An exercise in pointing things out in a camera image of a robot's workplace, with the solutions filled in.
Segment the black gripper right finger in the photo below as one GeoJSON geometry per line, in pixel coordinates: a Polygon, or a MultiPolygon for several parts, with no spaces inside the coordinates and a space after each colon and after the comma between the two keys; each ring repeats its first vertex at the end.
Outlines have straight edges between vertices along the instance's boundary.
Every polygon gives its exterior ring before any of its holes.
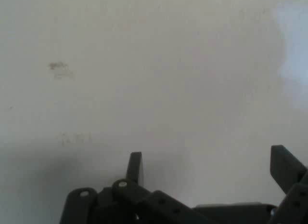
{"type": "Polygon", "coordinates": [[[308,168],[283,145],[273,145],[270,174],[285,193],[275,209],[271,224],[306,224],[308,222],[308,168]]]}

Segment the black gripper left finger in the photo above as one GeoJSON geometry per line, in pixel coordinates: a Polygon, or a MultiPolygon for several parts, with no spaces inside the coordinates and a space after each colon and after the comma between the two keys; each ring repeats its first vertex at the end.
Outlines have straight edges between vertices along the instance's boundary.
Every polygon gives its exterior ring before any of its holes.
{"type": "Polygon", "coordinates": [[[90,187],[71,191],[62,224],[206,224],[207,218],[161,191],[142,186],[142,153],[129,156],[126,176],[97,192],[90,187]]]}

